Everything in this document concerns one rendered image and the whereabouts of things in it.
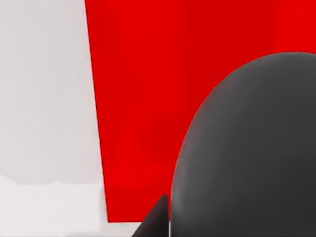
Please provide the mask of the dark grey rounded object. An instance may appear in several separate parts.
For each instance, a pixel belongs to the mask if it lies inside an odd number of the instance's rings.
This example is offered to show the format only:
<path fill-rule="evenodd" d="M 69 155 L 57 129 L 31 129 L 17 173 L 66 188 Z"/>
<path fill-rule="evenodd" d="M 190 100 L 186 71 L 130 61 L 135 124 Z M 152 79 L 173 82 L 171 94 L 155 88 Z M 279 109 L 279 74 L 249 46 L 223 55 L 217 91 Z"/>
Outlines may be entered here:
<path fill-rule="evenodd" d="M 272 54 L 198 109 L 171 192 L 172 237 L 316 237 L 316 55 Z"/>

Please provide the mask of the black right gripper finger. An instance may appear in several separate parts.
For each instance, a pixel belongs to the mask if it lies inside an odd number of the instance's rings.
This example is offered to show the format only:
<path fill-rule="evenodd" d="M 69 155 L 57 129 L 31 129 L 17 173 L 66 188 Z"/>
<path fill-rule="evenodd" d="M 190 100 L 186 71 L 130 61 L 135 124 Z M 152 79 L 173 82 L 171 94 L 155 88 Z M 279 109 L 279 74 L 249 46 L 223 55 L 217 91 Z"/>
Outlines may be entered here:
<path fill-rule="evenodd" d="M 167 195 L 160 197 L 131 237 L 169 237 Z"/>

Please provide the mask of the red box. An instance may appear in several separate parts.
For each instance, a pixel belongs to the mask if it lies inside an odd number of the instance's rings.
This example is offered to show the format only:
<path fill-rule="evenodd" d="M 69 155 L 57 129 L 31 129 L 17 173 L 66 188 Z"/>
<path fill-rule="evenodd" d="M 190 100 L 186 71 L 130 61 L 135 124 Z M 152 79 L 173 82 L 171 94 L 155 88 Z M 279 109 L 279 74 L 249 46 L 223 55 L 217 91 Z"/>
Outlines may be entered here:
<path fill-rule="evenodd" d="M 213 87 L 277 52 L 316 53 L 316 0 L 85 0 L 110 223 L 163 194 Z"/>

